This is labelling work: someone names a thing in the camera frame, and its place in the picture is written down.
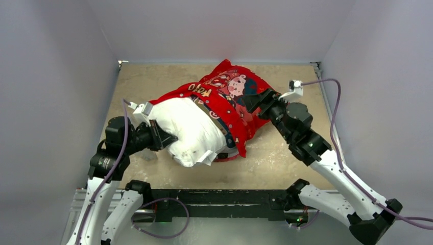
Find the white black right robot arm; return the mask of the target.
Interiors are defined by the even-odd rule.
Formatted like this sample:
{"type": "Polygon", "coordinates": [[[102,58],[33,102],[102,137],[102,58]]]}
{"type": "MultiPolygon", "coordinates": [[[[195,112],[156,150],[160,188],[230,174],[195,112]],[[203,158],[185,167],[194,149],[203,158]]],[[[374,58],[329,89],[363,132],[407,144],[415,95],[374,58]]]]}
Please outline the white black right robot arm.
{"type": "Polygon", "coordinates": [[[286,190],[285,210],[312,207],[347,226],[362,244],[377,244],[395,222],[402,204],[369,187],[342,161],[339,154],[311,128],[313,116],[305,104],[285,102],[272,89],[242,98],[248,112],[269,120],[295,158],[324,177],[339,192],[329,194],[298,179],[286,190]]]}

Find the red printed pillowcase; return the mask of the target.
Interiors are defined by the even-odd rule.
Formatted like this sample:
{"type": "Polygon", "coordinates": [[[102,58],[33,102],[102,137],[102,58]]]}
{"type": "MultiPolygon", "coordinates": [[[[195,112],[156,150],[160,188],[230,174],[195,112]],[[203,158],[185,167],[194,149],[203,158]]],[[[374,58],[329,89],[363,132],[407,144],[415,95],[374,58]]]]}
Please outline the red printed pillowcase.
{"type": "Polygon", "coordinates": [[[216,124],[226,137],[226,148],[217,154],[213,162],[246,157],[246,143],[267,120],[258,117],[258,110],[248,113],[242,97],[259,94],[270,85],[243,66],[222,61],[210,74],[198,82],[181,85],[149,103],[160,103],[173,98],[191,98],[216,124]]]}

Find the white pillow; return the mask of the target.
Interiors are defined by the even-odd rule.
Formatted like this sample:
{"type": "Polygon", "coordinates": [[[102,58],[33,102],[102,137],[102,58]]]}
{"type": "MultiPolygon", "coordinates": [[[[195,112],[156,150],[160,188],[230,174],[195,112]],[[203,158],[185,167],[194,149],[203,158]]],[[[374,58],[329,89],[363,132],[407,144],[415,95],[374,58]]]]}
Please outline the white pillow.
{"type": "Polygon", "coordinates": [[[166,149],[184,167],[211,165],[226,146],[226,137],[191,98],[153,102],[148,119],[155,119],[167,133],[178,138],[166,149]]]}

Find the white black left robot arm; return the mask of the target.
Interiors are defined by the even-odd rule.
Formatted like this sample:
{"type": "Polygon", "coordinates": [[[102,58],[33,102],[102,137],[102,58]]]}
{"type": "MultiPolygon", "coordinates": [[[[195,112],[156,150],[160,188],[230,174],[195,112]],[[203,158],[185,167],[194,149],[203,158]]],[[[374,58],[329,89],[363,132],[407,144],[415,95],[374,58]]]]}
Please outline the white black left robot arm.
{"type": "Polygon", "coordinates": [[[142,150],[160,151],[177,141],[155,120],[135,128],[127,116],[110,119],[105,139],[90,160],[84,204],[68,244],[115,244],[120,231],[138,209],[152,201],[149,183],[130,181],[117,206],[109,211],[112,199],[130,165],[130,156],[142,150]]]}

